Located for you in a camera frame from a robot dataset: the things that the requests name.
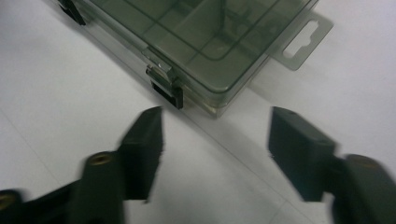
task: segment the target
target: hang hole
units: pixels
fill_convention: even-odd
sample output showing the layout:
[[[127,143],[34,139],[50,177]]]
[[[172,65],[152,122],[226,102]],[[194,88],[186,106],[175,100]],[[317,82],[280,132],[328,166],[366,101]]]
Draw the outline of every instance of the hang hole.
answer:
[[[309,21],[303,30],[301,30],[285,50],[283,50],[283,56],[286,58],[292,58],[300,48],[308,46],[311,43],[311,35],[318,29],[318,27],[319,24],[317,21]]]

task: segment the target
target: white surface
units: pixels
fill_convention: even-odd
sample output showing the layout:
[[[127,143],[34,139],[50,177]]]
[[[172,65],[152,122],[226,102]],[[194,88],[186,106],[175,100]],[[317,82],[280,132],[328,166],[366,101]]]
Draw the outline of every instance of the white surface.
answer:
[[[272,105],[312,121],[340,154],[396,173],[392,0],[320,1],[334,27],[300,70],[270,61],[217,120],[176,111],[48,4],[0,2],[0,189],[37,197],[78,178],[83,158],[115,149],[140,111],[162,104],[163,163],[151,203],[127,203],[131,223],[329,223],[268,158]]]

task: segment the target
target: clear plastic box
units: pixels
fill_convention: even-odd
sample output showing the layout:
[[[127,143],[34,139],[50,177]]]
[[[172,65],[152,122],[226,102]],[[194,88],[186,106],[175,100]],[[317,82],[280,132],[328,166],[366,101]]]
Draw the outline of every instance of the clear plastic box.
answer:
[[[181,108],[184,97],[188,97],[211,115],[219,116],[271,52],[290,67],[301,65],[318,43],[307,52],[296,54],[292,62],[276,53],[312,19],[309,9],[317,1],[73,0],[73,3],[89,29],[98,25],[148,65],[146,80],[172,104]],[[316,36],[318,41],[314,42],[320,42],[330,28],[328,25],[319,30],[320,37]]]

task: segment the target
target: box latch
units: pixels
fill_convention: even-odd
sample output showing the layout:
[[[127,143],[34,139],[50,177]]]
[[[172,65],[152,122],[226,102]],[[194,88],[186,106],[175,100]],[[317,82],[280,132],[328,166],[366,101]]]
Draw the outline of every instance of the box latch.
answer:
[[[146,74],[150,76],[152,88],[177,109],[183,108],[183,90],[176,81],[168,82],[158,68],[148,65]]]
[[[59,0],[61,9],[79,25],[86,25],[72,0]]]

